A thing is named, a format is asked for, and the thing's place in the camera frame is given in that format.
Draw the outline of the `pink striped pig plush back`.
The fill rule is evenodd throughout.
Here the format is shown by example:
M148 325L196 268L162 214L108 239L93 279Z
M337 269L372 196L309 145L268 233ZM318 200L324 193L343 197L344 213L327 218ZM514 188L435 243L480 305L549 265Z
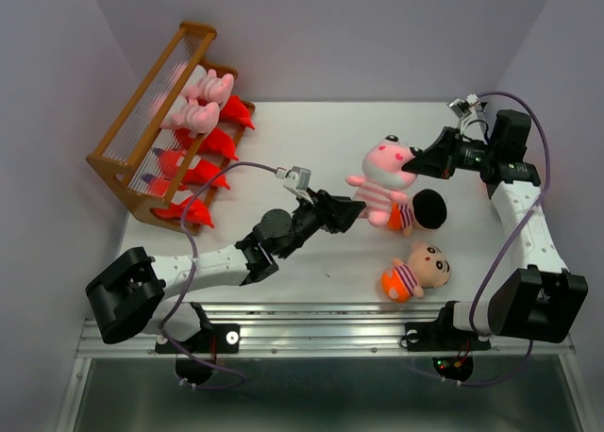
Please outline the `pink striped pig plush back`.
M204 106L196 100L178 95L159 124L159 128L178 130L184 128L194 134L205 134L217 126L220 107L215 102Z

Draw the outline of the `pink striped pig plush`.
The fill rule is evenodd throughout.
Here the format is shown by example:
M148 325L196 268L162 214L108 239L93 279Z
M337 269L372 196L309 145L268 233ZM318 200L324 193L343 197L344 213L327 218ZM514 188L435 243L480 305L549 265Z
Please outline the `pink striped pig plush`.
M204 106L196 100L178 95L159 124L159 128L178 130L184 128L194 134L205 134L217 126L220 107L215 102Z
M402 170L414 159L411 148L396 135L387 135L363 158L362 174L348 175L347 185L356 188L354 200L365 203L360 217L373 227L384 227L391 218L393 206L407 206L409 196L405 189L417 175Z
M231 73L219 76L215 69L206 70L196 65L179 94L187 99L215 102L222 106L230 97L234 83L235 76Z

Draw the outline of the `red shark plush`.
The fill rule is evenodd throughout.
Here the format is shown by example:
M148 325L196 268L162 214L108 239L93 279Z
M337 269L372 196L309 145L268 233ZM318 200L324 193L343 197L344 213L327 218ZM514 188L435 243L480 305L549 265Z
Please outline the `red shark plush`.
M252 103L243 101L238 95L231 95L220 111L220 119L254 130L252 116L255 109Z
M186 152L182 150L165 150L154 148L152 153L157 157L160 171L165 177L174 178L183 165ZM188 168L182 182L184 184L203 185L220 173L218 166L204 159L199 159L193 167Z
M171 180L165 177L158 177L153 174L144 174L142 181L148 187L148 191L157 197L162 197L170 187ZM193 195L189 194L182 201L175 203L171 202L166 208L151 208L151 212L162 220L180 221L185 208L188 211L185 216L185 221L190 224L198 224L214 228L214 223L211 218L209 209L199 200L192 200Z
M197 136L195 132L185 128L173 130L173 135L183 149L189 149ZM200 155L202 153L214 153L230 160L239 160L236 154L235 141L218 127L211 130L211 132L201 141L200 146L197 149L197 154Z

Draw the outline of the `pink striped pig plush front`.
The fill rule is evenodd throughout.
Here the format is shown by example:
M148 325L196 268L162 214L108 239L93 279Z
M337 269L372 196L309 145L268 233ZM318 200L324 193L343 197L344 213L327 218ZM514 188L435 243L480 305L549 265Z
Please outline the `pink striped pig plush front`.
M206 70L196 65L179 94L187 99L215 102L222 106L230 97L234 83L235 76L231 73L219 76L215 69Z

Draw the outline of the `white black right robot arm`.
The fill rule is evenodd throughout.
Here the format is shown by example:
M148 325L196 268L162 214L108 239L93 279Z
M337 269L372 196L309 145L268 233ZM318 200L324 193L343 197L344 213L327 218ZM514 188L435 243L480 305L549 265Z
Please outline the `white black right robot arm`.
M477 172L503 226L512 271L495 293L483 289L470 302L448 301L432 322L408 323L401 342L411 351L454 351L464 344L487 350L489 337L564 341L587 296L584 276L572 274L548 229L542 202L546 186L524 161L534 119L500 110L486 141L467 141L445 127L427 149L413 150L403 169L440 179L458 170Z

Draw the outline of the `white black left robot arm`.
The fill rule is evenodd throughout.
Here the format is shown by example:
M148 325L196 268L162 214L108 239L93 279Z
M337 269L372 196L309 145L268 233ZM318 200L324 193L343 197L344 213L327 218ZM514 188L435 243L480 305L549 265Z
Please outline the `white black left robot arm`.
M319 190L292 212L268 210L249 234L219 250L185 256L150 256L141 246L126 250L85 289L103 343L146 334L203 349L210 321L199 304L185 303L187 293L259 283L317 231L344 233L364 209L362 201Z

